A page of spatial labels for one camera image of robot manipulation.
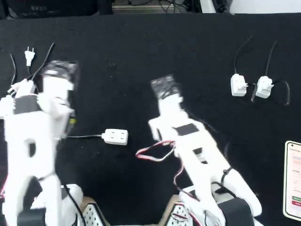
power adapter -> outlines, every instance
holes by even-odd
[[[256,96],[261,98],[268,98],[271,95],[271,90],[273,88],[273,81],[268,76],[262,76],[257,82]]]
[[[248,84],[242,75],[234,74],[231,77],[231,93],[234,97],[243,97],[246,94]]]

power plug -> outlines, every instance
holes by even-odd
[[[127,145],[128,131],[123,129],[106,129],[102,139],[111,145]]]
[[[32,48],[32,51],[29,51],[29,47],[27,47],[27,50],[24,52],[25,58],[26,58],[26,66],[30,67],[32,65],[32,60],[34,58],[34,55],[36,53],[34,52],[34,49]]]
[[[268,76],[262,76],[257,82],[256,96],[261,98],[268,98],[271,95],[271,90],[273,88],[272,79]]]
[[[248,84],[242,75],[234,74],[231,77],[231,93],[234,97],[243,97],[246,94]]]

cable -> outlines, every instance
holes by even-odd
[[[190,198],[193,198],[194,200],[197,200],[199,202],[199,199],[195,196],[193,196],[192,194],[184,191],[182,188],[180,188],[178,185],[177,185],[177,177],[183,172],[184,170],[184,165],[183,165],[183,162],[181,161],[181,167],[180,169],[178,170],[178,172],[176,173],[176,175],[174,176],[174,185],[176,186],[176,188],[180,191],[180,192],[183,192],[185,193],[186,195],[188,195]]]
[[[180,11],[180,13],[182,13],[182,10],[176,4],[174,4],[174,7],[176,7]]]
[[[191,213],[189,211],[189,214],[192,217],[192,219],[197,223],[198,226],[202,226],[202,224],[199,222],[199,220],[197,219],[197,217],[193,213]]]
[[[248,86],[254,86],[254,90],[252,92],[251,101],[254,103],[256,91],[257,91],[257,84],[256,83],[248,83]]]
[[[227,161],[229,161],[229,155],[228,155],[228,152],[229,152],[229,147],[231,145],[231,142],[228,142],[226,145],[225,145],[225,148],[224,148],[224,157]]]
[[[226,193],[229,193],[230,195],[233,196],[233,198],[236,198],[236,195],[235,195],[231,190],[227,189],[227,188],[226,188],[224,185],[222,185],[221,183],[214,181],[214,182],[212,182],[211,184],[212,184],[212,185],[218,185],[219,187],[221,187],[222,189],[224,189]]]
[[[28,75],[29,75],[29,76],[32,75],[31,72],[30,72],[30,67],[29,67],[29,66],[27,66],[27,72],[28,72]]]
[[[169,7],[172,5],[172,3],[170,3],[168,6],[167,6],[167,8],[166,8],[166,13],[168,13],[168,9],[169,9]]]
[[[234,74],[237,74],[237,70],[236,70],[236,61],[237,61],[237,57],[240,53],[240,51],[242,50],[242,48],[252,39],[252,35],[239,47],[238,51],[236,52],[235,58],[234,58]]]
[[[171,149],[171,151],[169,153],[167,153],[166,155],[164,155],[162,158],[155,158],[155,157],[152,157],[152,156],[149,156],[149,155],[144,155],[144,154],[141,154],[141,153],[144,153],[146,151],[148,151],[149,149],[153,148],[153,147],[156,147],[158,145],[162,145],[162,144],[165,144],[165,143],[169,143],[173,146],[173,148]],[[142,148],[140,149],[137,153],[136,153],[136,157],[138,159],[145,159],[145,160],[150,160],[150,161],[156,161],[156,162],[159,162],[159,161],[163,161],[165,160],[168,156],[170,156],[173,152],[174,152],[174,141],[173,140],[163,140],[163,141],[160,141],[158,143],[155,143],[154,145],[152,146],[149,146],[149,147],[145,147],[145,148]]]
[[[272,85],[275,85],[277,83],[284,83],[285,86],[286,86],[286,103],[284,104],[285,106],[288,106],[290,104],[290,101],[291,101],[291,89],[290,89],[290,86],[288,84],[287,81],[283,80],[283,79],[279,79],[279,80],[276,80],[272,83]]]
[[[82,221],[84,222],[84,226],[86,226],[86,221],[85,221],[84,215],[83,215],[83,213],[80,211],[80,208],[79,208],[78,204],[76,203],[76,201],[74,200],[74,198],[73,198],[72,195],[70,194],[67,185],[66,185],[65,183],[63,183],[63,182],[62,182],[62,185],[64,186],[64,189],[66,190],[68,196],[69,196],[70,199],[72,200],[72,202],[73,202],[75,208],[76,208],[77,211],[79,212],[79,215],[80,215]]]
[[[269,64],[270,64],[270,61],[271,61],[272,53],[273,53],[274,48],[277,45],[277,43],[278,43],[277,40],[274,41],[274,43],[273,43],[273,45],[272,45],[272,47],[271,47],[271,49],[269,51],[269,57],[268,57],[268,61],[267,61],[267,65],[266,65],[265,73],[264,73],[265,76],[268,76],[268,73],[269,73]]]
[[[204,211],[204,214],[205,214],[205,220],[204,220],[205,226],[208,226],[208,225],[207,225],[207,212],[206,212],[206,210]]]
[[[167,11],[166,11],[166,10],[164,9],[164,7],[162,6],[161,1],[162,1],[162,0],[158,0],[158,3],[159,3],[159,5],[161,6],[161,8],[163,9],[163,11],[167,13]]]
[[[85,136],[68,136],[67,138],[91,138],[91,137],[102,137],[101,134],[85,135]]]
[[[143,2],[143,3],[140,3],[140,4],[133,4],[130,0],[127,2],[129,5],[131,5],[131,6],[143,6],[143,5],[146,5],[146,4],[148,4],[148,3],[150,3],[150,2],[152,2],[153,0],[148,0],[148,1],[146,1],[146,2]]]
[[[46,54],[45,60],[43,61],[42,65],[36,70],[36,72],[34,74],[31,74],[30,76],[28,76],[27,80],[29,80],[30,78],[31,78],[31,80],[33,80],[36,77],[36,75],[38,74],[38,72],[45,66],[54,45],[55,45],[55,43],[53,42],[48,49],[48,52]]]
[[[13,63],[13,66],[14,66],[14,74],[13,74],[13,78],[12,78],[11,83],[10,83],[10,84],[12,85],[12,84],[15,83],[17,70],[16,70],[16,64],[15,64],[15,60],[14,60],[13,55],[11,55],[11,54],[9,54],[9,55],[10,55],[10,59],[11,59],[11,61],[12,61],[12,63]]]
[[[180,103],[181,105],[181,108],[187,112],[187,114],[194,120],[198,121],[198,122],[201,122],[205,125],[207,125],[214,133],[219,133],[219,131],[217,131],[212,125],[210,125],[208,122],[206,122],[205,120],[203,119],[200,119],[199,117],[197,117],[195,114],[193,114],[191,111],[189,111],[185,105],[183,103]]]

white power adapter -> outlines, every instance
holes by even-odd
[[[271,90],[273,88],[272,79],[268,76],[262,76],[257,82],[256,96],[261,98],[268,98],[271,95]]]
[[[128,131],[124,129],[106,129],[102,139],[111,145],[127,145]]]
[[[246,94],[248,84],[242,75],[234,74],[231,77],[231,93],[234,97],[243,97]]]

white power outlet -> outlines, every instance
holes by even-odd
[[[174,204],[173,211],[169,215],[166,226],[193,226],[193,219],[184,206]]]
[[[106,129],[102,139],[111,145],[127,145],[128,131],[124,129]]]

